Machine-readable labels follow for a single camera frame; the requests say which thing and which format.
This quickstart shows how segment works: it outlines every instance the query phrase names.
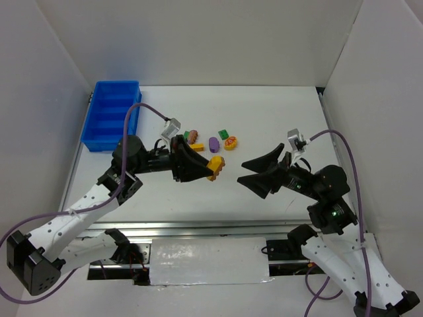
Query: blue bin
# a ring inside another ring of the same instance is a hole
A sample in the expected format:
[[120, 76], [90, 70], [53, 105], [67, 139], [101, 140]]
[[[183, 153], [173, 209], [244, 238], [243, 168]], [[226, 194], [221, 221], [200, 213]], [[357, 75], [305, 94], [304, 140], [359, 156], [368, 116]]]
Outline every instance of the blue bin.
[[[91, 152], [113, 151], [124, 134], [125, 115], [130, 106], [141, 101], [137, 81], [99, 81], [81, 136]], [[139, 108], [130, 117], [128, 134], [137, 132]]]

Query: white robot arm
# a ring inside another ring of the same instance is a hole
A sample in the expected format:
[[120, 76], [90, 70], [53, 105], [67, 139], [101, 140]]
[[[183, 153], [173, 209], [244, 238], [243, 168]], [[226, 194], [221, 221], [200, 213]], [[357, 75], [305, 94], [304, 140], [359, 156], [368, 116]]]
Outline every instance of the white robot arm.
[[[112, 155], [112, 166], [67, 210], [68, 215], [60, 215], [26, 235], [17, 230], [8, 237], [7, 264], [31, 295], [46, 292], [61, 274], [99, 259], [127, 263], [130, 254], [135, 254], [142, 261], [137, 245], [130, 244], [117, 229], [106, 230], [94, 238], [76, 240], [76, 237], [140, 189], [142, 182], [136, 174], [172, 170], [177, 182], [215, 174], [208, 168], [209, 160], [194, 152], [183, 136], [172, 137], [169, 145], [170, 150], [162, 147], [146, 151], [139, 137], [129, 135], [125, 177], [121, 175], [124, 156], [119, 143]], [[111, 199], [121, 182], [122, 190]]]
[[[310, 226], [301, 225], [288, 234], [288, 241], [268, 240], [268, 254], [278, 260], [274, 256], [288, 245], [294, 254], [315, 262], [345, 292], [357, 317], [365, 316], [367, 281], [371, 283], [371, 317], [396, 317], [414, 308], [420, 302], [416, 293], [401, 287], [376, 253], [366, 243], [360, 244], [357, 217], [342, 198], [350, 191], [343, 169], [329, 165], [312, 174], [295, 161], [305, 153], [307, 140], [297, 129], [288, 133], [288, 139], [293, 153], [286, 152], [278, 162], [284, 149], [280, 143], [267, 155], [244, 162], [242, 166], [256, 174], [240, 177], [238, 183], [263, 199], [285, 187], [316, 200], [307, 208], [311, 222], [330, 239], [336, 250], [331, 250]], [[369, 269], [366, 269], [364, 254]]]

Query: purple cable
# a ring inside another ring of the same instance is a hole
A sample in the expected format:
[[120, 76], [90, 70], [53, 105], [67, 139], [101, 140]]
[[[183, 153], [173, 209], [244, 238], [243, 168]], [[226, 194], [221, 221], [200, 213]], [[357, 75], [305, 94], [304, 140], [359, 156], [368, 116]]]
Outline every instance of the purple cable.
[[[310, 138], [310, 141], [314, 141], [321, 135], [324, 135], [326, 133], [333, 133], [339, 136], [344, 142], [344, 145], [346, 147], [346, 150], [348, 152], [348, 156], [350, 157], [351, 165], [352, 165], [352, 172], [354, 174], [354, 183], [356, 185], [356, 191], [357, 191], [357, 201], [358, 201], [358, 228], [360, 230], [360, 243], [363, 244], [365, 242], [364, 239], [364, 216], [363, 216], [363, 206], [362, 206], [362, 194], [360, 191], [360, 184], [358, 183], [358, 173], [357, 173], [357, 167], [356, 162], [354, 160], [354, 157], [352, 155], [351, 148], [345, 139], [345, 137], [341, 134], [341, 132], [333, 129], [323, 130], [319, 132], [318, 134], [312, 136]], [[365, 276], [367, 277], [367, 305], [365, 307], [365, 317], [370, 317], [370, 309], [371, 309], [371, 275], [370, 275], [370, 267], [369, 267], [369, 259], [367, 258], [367, 252], [365, 248], [362, 248], [363, 252], [363, 260], [364, 260], [364, 266], [365, 266]]]
[[[128, 142], [128, 122], [130, 120], [130, 116], [132, 111], [135, 108], [138, 107], [144, 107], [147, 108], [149, 110], [151, 110], [152, 112], [154, 112], [155, 114], [157, 114], [160, 118], [164, 119], [165, 121], [168, 121], [169, 118], [162, 115], [159, 111], [157, 111], [156, 109], [154, 109], [152, 106], [148, 105], [148, 104], [144, 104], [142, 102], [138, 102], [137, 104], [133, 104], [129, 109], [128, 112], [126, 112], [126, 116], [125, 116], [125, 121], [124, 121], [124, 135], [122, 138], [122, 169], [121, 169], [121, 178], [120, 178], [120, 183], [118, 188], [116, 188], [116, 190], [114, 191], [114, 193], [110, 196], [110, 198], [108, 198], [106, 201], [103, 201], [102, 203], [94, 206], [94, 207], [89, 207], [89, 208], [84, 208], [84, 209], [80, 209], [78, 211], [75, 211], [76, 213], [87, 213], [89, 211], [93, 211], [96, 209], [99, 209], [101, 207], [104, 207], [105, 205], [107, 205], [108, 203], [110, 203], [113, 199], [115, 199], [118, 194], [120, 193], [120, 191], [122, 190], [122, 188], [124, 187], [124, 182], [125, 182], [125, 177], [126, 177], [126, 157], [128, 155], [128, 151], [127, 151], [127, 142]], [[37, 219], [42, 219], [42, 218], [48, 218], [48, 217], [57, 217], [57, 216], [66, 216], [69, 213], [66, 211], [60, 211], [58, 213], [42, 213], [41, 215], [36, 215], [36, 216], [32, 216], [29, 217], [25, 220], [22, 220], [21, 222], [17, 223], [15, 226], [13, 226], [12, 228], [10, 228], [0, 239], [0, 248], [2, 247], [3, 243], [5, 243], [6, 239], [8, 236], [10, 236], [16, 229], [18, 229], [20, 226], [24, 225], [25, 223], [29, 223], [30, 221], [33, 220], [37, 220]], [[0, 286], [0, 295], [3, 296], [5, 299], [14, 302], [16, 304], [34, 304], [35, 302], [40, 302], [41, 300], [44, 300], [50, 296], [52, 296], [55, 292], [57, 292], [59, 290], [60, 287], [62, 287], [66, 281], [72, 276], [72, 274], [74, 274], [76, 271], [76, 269], [74, 269], [73, 271], [71, 271], [71, 273], [50, 293], [48, 293], [47, 295], [44, 295], [43, 297], [40, 297], [39, 299], [34, 299], [34, 300], [20, 300], [20, 299], [16, 299], [12, 296], [10, 296], [9, 294], [7, 294]]]
[[330, 280], [330, 277], [328, 276], [326, 278], [326, 281], [323, 283], [322, 287], [317, 291], [316, 295], [313, 297], [313, 299], [309, 303], [309, 306], [307, 306], [307, 309], [305, 310], [305, 313], [304, 313], [304, 317], [308, 317], [312, 305], [315, 303], [315, 301], [318, 299], [319, 295], [323, 292], [325, 287], [328, 285], [329, 280]]
[[104, 265], [101, 261], [98, 261], [100, 263], [100, 267], [101, 267], [101, 272], [103, 272], [103, 277], [104, 279], [107, 279], [107, 275], [106, 275], [106, 269], [104, 268]]
[[317, 297], [318, 299], [321, 299], [321, 300], [332, 300], [332, 299], [337, 299], [339, 296], [341, 296], [341, 294], [343, 293], [342, 289], [336, 295], [333, 295], [331, 297], [319, 296], [311, 289], [310, 284], [309, 284], [309, 275], [310, 275], [311, 271], [313, 271], [316, 267], [317, 266], [313, 265], [312, 267], [310, 267], [308, 269], [307, 273], [305, 274], [305, 286], [307, 286], [307, 289], [309, 290], [309, 292], [311, 294], [313, 294], [315, 297]]

